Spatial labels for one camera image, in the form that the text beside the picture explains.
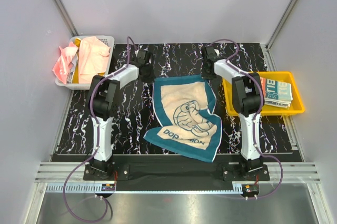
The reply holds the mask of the white plastic basket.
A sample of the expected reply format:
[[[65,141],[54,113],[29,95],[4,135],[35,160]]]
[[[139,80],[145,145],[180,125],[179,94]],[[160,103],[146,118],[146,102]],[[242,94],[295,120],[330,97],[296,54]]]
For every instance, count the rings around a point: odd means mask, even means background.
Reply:
[[[109,72],[115,39],[112,36],[74,36],[60,48],[53,72],[55,84],[70,90],[88,90],[95,75]]]

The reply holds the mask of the aluminium frame post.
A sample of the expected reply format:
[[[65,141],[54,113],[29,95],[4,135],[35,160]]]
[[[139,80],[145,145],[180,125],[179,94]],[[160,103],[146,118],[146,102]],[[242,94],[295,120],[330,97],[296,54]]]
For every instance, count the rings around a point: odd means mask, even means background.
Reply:
[[[73,36],[79,36],[79,33],[69,15],[69,13],[67,12],[65,5],[63,3],[62,0],[53,0],[58,12],[61,15],[61,18],[63,19],[65,25],[67,26],[69,32],[73,35]]]
[[[293,10],[294,10],[298,1],[299,0],[290,0],[289,3],[287,4],[287,6],[285,8],[285,11],[283,12],[276,28],[274,29],[271,37],[269,38],[268,42],[265,45],[267,51],[269,51],[272,48],[273,44],[275,43],[278,35],[280,34],[280,32],[283,29],[286,21],[288,20],[291,13],[293,12]]]

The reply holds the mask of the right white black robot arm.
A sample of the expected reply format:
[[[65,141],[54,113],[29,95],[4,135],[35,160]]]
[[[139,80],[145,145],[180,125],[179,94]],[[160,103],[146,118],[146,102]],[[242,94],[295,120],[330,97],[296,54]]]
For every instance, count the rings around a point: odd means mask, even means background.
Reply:
[[[264,105],[260,75],[234,66],[229,60],[220,57],[212,46],[202,48],[202,58],[202,78],[210,80],[220,76],[231,83],[232,106],[241,123],[239,174],[243,179],[251,180],[263,170],[258,140],[261,110]]]

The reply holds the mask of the yellow cloth in basket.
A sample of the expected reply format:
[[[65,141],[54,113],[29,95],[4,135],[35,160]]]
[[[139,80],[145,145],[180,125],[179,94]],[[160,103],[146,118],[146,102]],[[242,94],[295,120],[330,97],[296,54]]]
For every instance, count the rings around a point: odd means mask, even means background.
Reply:
[[[72,76],[72,83],[78,83],[78,56],[79,56],[79,51],[80,51],[80,44],[81,44],[81,39],[76,38],[73,43],[77,46],[78,51],[76,52],[76,57],[75,57],[75,68]]]

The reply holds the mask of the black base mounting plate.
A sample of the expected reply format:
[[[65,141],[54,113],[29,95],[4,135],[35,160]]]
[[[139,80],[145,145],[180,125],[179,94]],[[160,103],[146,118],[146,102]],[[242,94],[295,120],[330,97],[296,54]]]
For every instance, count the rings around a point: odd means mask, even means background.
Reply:
[[[117,192],[131,193],[226,193],[234,182],[249,184],[270,181],[267,166],[259,176],[240,176],[238,154],[218,154],[212,163],[180,155],[115,155],[115,176],[83,173],[84,180],[116,182]]]

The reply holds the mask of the pink striped cloth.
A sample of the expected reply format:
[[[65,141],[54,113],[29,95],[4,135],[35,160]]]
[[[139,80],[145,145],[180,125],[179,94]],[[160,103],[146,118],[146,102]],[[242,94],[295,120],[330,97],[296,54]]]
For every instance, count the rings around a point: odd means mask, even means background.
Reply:
[[[59,49],[61,54],[52,71],[63,84],[67,84],[68,80],[72,83],[72,76],[77,65],[78,47],[73,42],[70,42],[67,47],[59,47]]]

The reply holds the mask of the yellow plastic tray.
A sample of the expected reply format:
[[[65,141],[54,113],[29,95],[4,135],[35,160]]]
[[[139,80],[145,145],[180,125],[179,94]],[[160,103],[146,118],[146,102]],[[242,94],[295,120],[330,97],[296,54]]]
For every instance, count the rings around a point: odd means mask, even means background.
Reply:
[[[290,72],[259,72],[266,98],[261,115],[290,116],[305,112],[304,103]]]

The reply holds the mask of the left aluminium frame post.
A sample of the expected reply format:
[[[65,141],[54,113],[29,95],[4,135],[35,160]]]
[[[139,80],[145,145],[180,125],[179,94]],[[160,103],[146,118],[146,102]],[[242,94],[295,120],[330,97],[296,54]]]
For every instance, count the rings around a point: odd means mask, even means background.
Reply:
[[[63,3],[62,0],[53,0],[58,12],[61,15],[61,18],[63,19],[65,25],[67,26],[69,32],[73,35],[73,36],[79,36],[79,33],[69,15],[69,13],[67,12],[65,5]]]

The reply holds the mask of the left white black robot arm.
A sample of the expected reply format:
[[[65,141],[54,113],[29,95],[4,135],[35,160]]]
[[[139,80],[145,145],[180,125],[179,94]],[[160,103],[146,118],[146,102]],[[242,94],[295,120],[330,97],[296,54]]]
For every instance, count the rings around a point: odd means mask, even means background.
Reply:
[[[93,151],[85,161],[88,164],[86,173],[95,172],[103,180],[115,176],[111,129],[113,115],[119,106],[119,92],[135,80],[152,83],[155,79],[153,63],[153,53],[139,50],[117,71],[93,77],[87,98],[93,123]]]

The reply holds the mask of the teal beige Doraemon towel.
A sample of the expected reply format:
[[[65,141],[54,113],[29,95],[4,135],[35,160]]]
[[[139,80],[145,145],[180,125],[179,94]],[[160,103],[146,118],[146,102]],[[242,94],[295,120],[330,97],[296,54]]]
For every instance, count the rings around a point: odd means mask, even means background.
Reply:
[[[153,110],[160,124],[144,139],[173,153],[211,163],[222,139],[216,95],[200,75],[156,78]]]

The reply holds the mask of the right aluminium frame post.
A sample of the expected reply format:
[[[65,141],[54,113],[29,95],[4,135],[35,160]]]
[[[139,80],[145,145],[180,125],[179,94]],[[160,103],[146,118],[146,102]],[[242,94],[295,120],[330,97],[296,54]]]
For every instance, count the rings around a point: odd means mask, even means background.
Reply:
[[[268,42],[265,45],[267,51],[269,51],[272,48],[273,44],[275,43],[278,35],[280,34],[280,32],[283,29],[286,21],[288,20],[291,13],[293,12],[293,10],[294,10],[298,1],[299,0],[290,0],[289,3],[287,4],[287,6],[285,8],[285,11],[283,12],[276,28],[274,29],[271,37],[269,38]]]

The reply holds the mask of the folded printed towel in tray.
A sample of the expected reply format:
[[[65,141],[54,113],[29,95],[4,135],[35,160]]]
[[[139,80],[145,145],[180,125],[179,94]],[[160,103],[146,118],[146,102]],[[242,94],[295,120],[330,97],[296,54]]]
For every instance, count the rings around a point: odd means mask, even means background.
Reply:
[[[264,104],[283,109],[289,109],[293,100],[290,83],[261,77],[264,94]]]

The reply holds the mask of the aluminium front rail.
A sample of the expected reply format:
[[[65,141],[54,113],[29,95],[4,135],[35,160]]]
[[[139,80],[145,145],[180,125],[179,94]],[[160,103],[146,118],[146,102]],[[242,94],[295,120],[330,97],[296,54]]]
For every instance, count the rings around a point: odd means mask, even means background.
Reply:
[[[251,187],[269,184],[320,183],[312,163],[267,163],[262,170],[241,175],[235,163],[120,163],[112,175],[70,162],[43,162],[35,182],[50,192],[98,193],[215,193],[242,194]]]

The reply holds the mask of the peach towel in basket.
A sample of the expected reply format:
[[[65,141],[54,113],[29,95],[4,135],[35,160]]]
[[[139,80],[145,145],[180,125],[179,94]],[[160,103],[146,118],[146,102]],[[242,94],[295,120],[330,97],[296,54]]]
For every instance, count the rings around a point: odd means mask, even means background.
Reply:
[[[110,47],[95,36],[81,40],[78,57],[79,84],[91,83],[92,78],[105,73],[110,56]]]

